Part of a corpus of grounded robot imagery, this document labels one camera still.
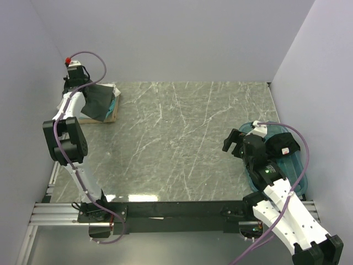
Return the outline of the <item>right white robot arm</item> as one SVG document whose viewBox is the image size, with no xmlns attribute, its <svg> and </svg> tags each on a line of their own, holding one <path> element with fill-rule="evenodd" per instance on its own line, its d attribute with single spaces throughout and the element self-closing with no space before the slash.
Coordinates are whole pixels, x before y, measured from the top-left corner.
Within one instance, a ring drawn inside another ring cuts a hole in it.
<svg viewBox="0 0 353 265">
<path fill-rule="evenodd" d="M 289 250 L 293 264 L 338 264 L 343 241 L 317 222 L 276 163 L 276 159 L 299 151 L 299 144 L 289 132 L 276 134 L 268 140 L 266 134 L 264 125 L 248 133 L 233 129 L 223 142 L 224 152 L 231 144 L 236 145 L 232 155 L 243 160 L 257 189 L 244 197 L 243 216 L 248 220 L 258 219 L 268 227 L 232 263 L 237 264 L 249 252 L 264 245 L 264 238 L 273 232 Z"/>
</svg>

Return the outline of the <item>dark grey t shirt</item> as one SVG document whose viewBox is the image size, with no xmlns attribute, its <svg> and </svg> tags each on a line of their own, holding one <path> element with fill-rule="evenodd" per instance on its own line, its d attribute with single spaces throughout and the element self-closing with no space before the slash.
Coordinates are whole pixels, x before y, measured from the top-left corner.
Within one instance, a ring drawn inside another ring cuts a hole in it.
<svg viewBox="0 0 353 265">
<path fill-rule="evenodd" d="M 85 97 L 85 106 L 81 110 L 79 121 L 103 122 L 115 100 L 115 85 L 112 83 L 95 84 L 88 87 Z"/>
</svg>

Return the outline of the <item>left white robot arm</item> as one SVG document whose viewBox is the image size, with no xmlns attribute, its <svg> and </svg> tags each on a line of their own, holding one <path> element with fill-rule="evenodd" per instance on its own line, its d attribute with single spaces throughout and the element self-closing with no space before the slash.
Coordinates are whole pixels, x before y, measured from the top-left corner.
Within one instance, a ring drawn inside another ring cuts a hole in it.
<svg viewBox="0 0 353 265">
<path fill-rule="evenodd" d="M 86 104 L 81 86 L 91 85 L 89 74 L 79 61 L 67 62 L 68 76 L 65 78 L 67 92 L 52 120 L 43 123 L 46 143 L 51 158 L 63 166 L 73 178 L 80 192 L 82 203 L 94 204 L 90 214 L 98 222 L 109 218 L 110 208 L 106 197 L 97 184 L 85 157 L 88 144 L 78 118 Z"/>
</svg>

